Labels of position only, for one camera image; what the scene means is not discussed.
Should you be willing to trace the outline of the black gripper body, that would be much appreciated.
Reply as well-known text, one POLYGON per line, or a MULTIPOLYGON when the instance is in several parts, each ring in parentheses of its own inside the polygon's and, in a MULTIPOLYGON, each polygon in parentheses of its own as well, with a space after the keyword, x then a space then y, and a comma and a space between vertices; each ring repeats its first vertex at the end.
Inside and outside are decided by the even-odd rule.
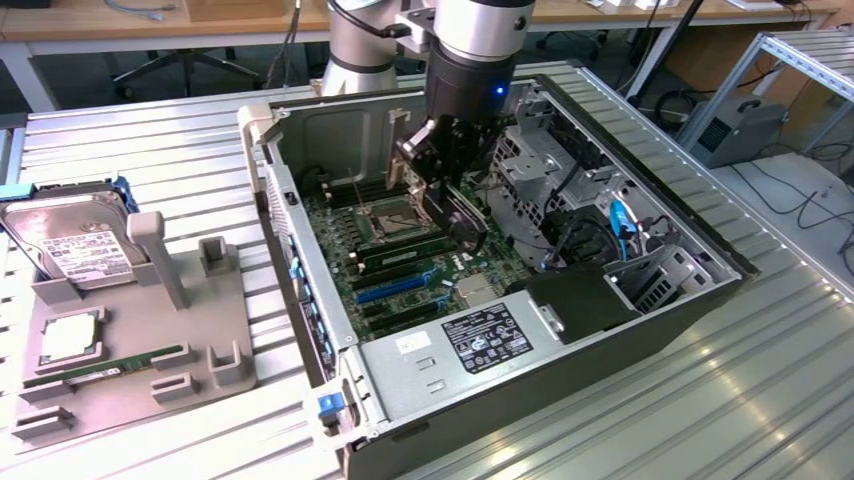
POLYGON ((513 56, 477 61, 432 44, 426 63, 426 118, 436 122, 429 142, 440 156, 461 156, 491 126, 504 106, 515 68, 513 56))

